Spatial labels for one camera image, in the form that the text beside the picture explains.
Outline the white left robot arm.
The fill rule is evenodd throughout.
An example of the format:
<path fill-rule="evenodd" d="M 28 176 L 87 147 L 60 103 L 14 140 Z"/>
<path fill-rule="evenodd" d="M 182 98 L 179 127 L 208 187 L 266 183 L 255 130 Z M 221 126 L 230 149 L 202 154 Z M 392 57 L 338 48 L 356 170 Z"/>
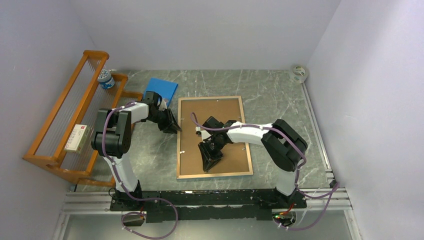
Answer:
<path fill-rule="evenodd" d="M 154 91 L 147 91 L 140 101 L 99 109 L 93 126 L 91 147 L 108 164 L 115 180 L 116 197 L 130 210 L 139 209 L 143 203 L 140 181 L 127 156 L 132 126 L 147 121 L 157 124 L 158 129 L 166 134 L 177 134 L 182 130 L 162 96 Z"/>

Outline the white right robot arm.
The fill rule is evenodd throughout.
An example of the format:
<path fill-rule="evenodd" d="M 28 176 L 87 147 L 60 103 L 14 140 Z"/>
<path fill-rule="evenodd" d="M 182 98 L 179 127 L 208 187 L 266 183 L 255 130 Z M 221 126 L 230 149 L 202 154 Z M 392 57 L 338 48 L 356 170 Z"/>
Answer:
<path fill-rule="evenodd" d="M 285 120 L 277 119 L 268 124 L 248 124 L 236 120 L 223 123 L 210 116 L 199 124 L 195 114 L 192 120 L 196 125 L 196 134 L 202 139 L 198 148 L 205 172 L 222 160 L 222 150 L 226 145 L 245 143 L 262 146 L 279 168 L 274 195 L 276 204 L 286 208 L 294 201 L 298 167 L 305 158 L 308 145 Z"/>

